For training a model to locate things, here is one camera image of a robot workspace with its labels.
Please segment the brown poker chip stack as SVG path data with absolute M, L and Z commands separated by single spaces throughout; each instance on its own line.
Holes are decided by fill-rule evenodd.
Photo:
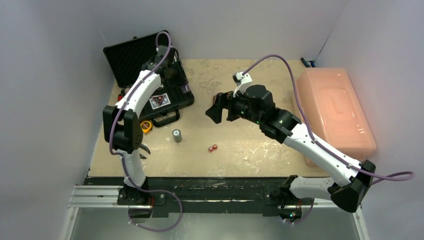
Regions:
M 214 106 L 218 106 L 218 105 L 219 105 L 219 103 L 220 103 L 219 96 L 218 96 L 218 95 L 215 95 L 215 96 L 213 97 L 213 105 L 214 105 Z

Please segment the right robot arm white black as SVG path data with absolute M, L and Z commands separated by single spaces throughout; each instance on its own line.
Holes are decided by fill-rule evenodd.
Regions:
M 249 86 L 244 93 L 218 93 L 205 115 L 219 124 L 224 109 L 227 121 L 244 119 L 257 124 L 266 137 L 296 150 L 329 174 L 321 178 L 292 176 L 280 191 L 284 202 L 315 198 L 331 200 L 349 213 L 358 209 L 372 185 L 374 163 L 351 158 L 319 137 L 312 139 L 306 124 L 290 111 L 276 107 L 272 93 L 263 85 Z

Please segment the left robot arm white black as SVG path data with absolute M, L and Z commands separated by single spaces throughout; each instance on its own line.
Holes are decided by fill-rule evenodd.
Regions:
M 141 165 L 139 148 L 143 131 L 139 116 L 151 95 L 161 86 L 167 69 L 177 60 L 173 46 L 159 45 L 156 55 L 142 64 L 134 84 L 115 105 L 107 105 L 102 111 L 103 131 L 109 152 L 118 156 L 124 170 L 121 195 L 138 205 L 146 203 L 149 191 L 143 187 L 146 174 Z

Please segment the purple poker chip stack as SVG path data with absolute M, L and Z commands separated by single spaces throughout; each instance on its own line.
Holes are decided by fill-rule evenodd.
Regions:
M 189 84 L 188 84 L 188 83 L 183 84 L 183 85 L 180 87 L 180 89 L 181 89 L 181 92 L 182 92 L 183 94 L 186 94 L 186 93 L 188 93 L 188 92 L 190 92 L 190 91 L 191 91 L 190 86 L 189 86 Z

